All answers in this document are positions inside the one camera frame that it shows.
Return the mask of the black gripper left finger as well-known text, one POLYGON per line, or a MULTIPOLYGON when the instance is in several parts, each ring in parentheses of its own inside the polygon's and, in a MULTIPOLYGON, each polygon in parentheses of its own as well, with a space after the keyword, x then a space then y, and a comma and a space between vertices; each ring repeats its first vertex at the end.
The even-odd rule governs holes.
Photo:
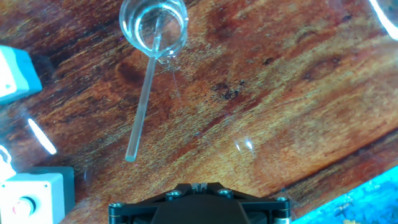
POLYGON ((138 217, 149 217, 152 219, 162 205, 168 205, 171 201, 195 193, 199 193, 199 183, 178 184, 172 190, 145 199, 139 203, 111 203, 108 206, 108 223, 134 223, 138 217))

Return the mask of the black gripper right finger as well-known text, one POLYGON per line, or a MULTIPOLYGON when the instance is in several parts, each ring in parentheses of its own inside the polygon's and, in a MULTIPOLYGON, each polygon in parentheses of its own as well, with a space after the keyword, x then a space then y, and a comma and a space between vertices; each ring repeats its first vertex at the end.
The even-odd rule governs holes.
POLYGON ((212 223, 292 222, 291 202, 286 197, 261 198, 228 189, 220 183, 198 184, 200 218, 212 223))

